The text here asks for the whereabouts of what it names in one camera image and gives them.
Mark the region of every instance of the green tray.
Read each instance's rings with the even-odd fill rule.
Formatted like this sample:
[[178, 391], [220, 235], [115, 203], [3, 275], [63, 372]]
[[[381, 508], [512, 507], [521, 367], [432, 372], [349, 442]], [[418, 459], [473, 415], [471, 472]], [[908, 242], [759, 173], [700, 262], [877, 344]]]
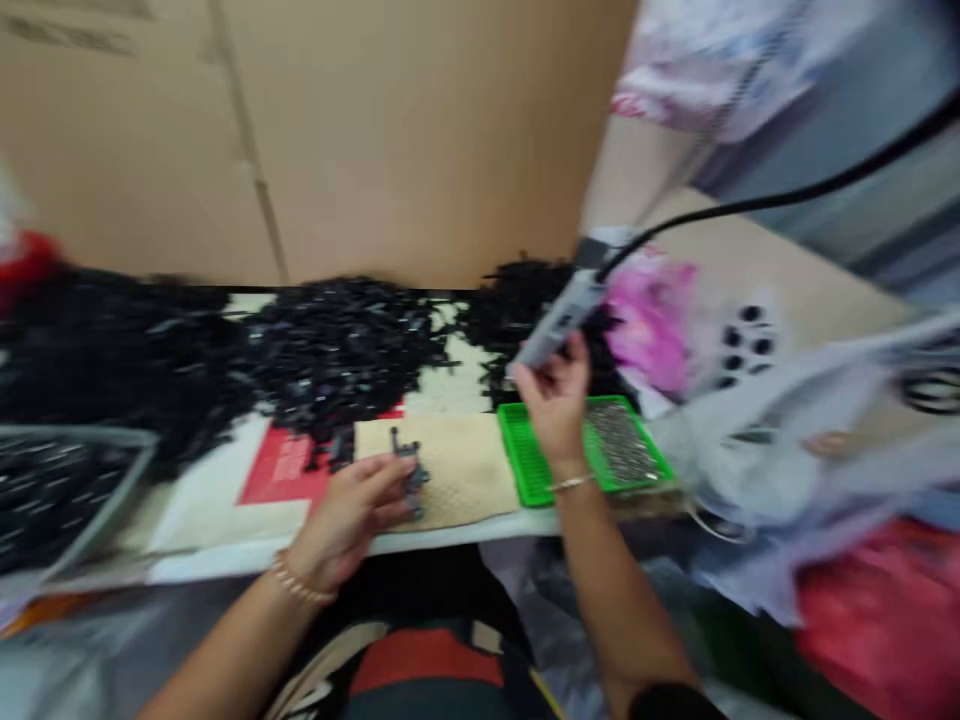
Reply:
[[[587, 402], [590, 404], [621, 403], [636, 424], [637, 434], [646, 444], [660, 472], [659, 479], [649, 482], [628, 484], [618, 482], [603, 454], [596, 431], [590, 423], [584, 423], [583, 444], [587, 462], [590, 464], [590, 469], [593, 471], [597, 484], [604, 492], [635, 492], [654, 487], [670, 487], [674, 484], [673, 469], [657, 446], [654, 445], [650, 435], [644, 429], [643, 424], [625, 397], [622, 395], [600, 395], [587, 398]], [[503, 433], [503, 444], [507, 449], [507, 457], [513, 468], [520, 503], [524, 507], [553, 505], [553, 493], [547, 490], [553, 479], [547, 461], [540, 452], [540, 445], [533, 433], [527, 406], [523, 403], [501, 405], [497, 408], [497, 417], [500, 421], [500, 430]]]

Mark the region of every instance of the gold bracelet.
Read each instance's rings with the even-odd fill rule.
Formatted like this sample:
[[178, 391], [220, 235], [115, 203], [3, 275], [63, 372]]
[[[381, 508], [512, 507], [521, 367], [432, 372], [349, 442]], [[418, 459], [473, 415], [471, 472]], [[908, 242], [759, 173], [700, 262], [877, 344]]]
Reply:
[[277, 550], [277, 554], [273, 556], [273, 565], [270, 566], [270, 572], [277, 578], [280, 587], [297, 598], [297, 600], [324, 607], [337, 599], [336, 591], [331, 593], [314, 590], [306, 582], [301, 580], [287, 565], [286, 548]]
[[547, 490], [553, 493], [557, 492], [558, 490], [569, 490], [572, 487], [576, 487], [577, 485], [583, 485], [584, 483], [590, 482], [591, 480], [593, 480], [593, 475], [579, 475], [575, 478], [570, 478], [569, 480], [563, 480], [562, 482], [549, 485], [547, 487]]

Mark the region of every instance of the left hand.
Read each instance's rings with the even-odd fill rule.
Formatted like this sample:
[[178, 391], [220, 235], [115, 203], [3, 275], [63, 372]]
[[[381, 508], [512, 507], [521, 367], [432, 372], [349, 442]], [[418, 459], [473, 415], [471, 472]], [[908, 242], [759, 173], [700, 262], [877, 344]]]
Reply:
[[349, 580], [367, 556], [374, 535], [408, 519], [403, 483], [416, 462], [384, 453], [358, 460], [334, 475], [287, 551], [290, 570], [323, 592], [334, 592]]

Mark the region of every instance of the cardboard box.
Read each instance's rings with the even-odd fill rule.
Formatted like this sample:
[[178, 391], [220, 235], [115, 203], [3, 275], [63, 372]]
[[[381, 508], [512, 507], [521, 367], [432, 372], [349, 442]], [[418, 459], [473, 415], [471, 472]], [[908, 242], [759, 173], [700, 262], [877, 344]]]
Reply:
[[222, 3], [290, 279], [569, 257], [636, 8]]
[[0, 162], [70, 258], [280, 283], [223, 44], [197, 0], [0, 0]]

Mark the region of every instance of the pile of black plastic parts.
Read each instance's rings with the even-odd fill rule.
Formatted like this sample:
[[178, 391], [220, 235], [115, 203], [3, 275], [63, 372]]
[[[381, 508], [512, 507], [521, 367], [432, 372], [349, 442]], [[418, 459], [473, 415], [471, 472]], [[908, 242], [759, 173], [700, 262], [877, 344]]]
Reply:
[[[485, 277], [492, 282], [473, 291], [467, 307], [460, 312], [459, 327], [467, 341], [494, 353], [484, 364], [486, 374], [482, 380], [487, 386], [484, 394], [489, 396], [494, 409], [502, 403], [520, 402], [512, 382], [506, 379], [507, 365], [572, 274], [573, 266], [565, 262], [524, 258], [501, 265]], [[604, 337], [617, 322], [601, 305], [583, 325], [593, 369], [590, 394], [626, 395], [633, 402], [633, 393], [617, 372], [616, 360]]]

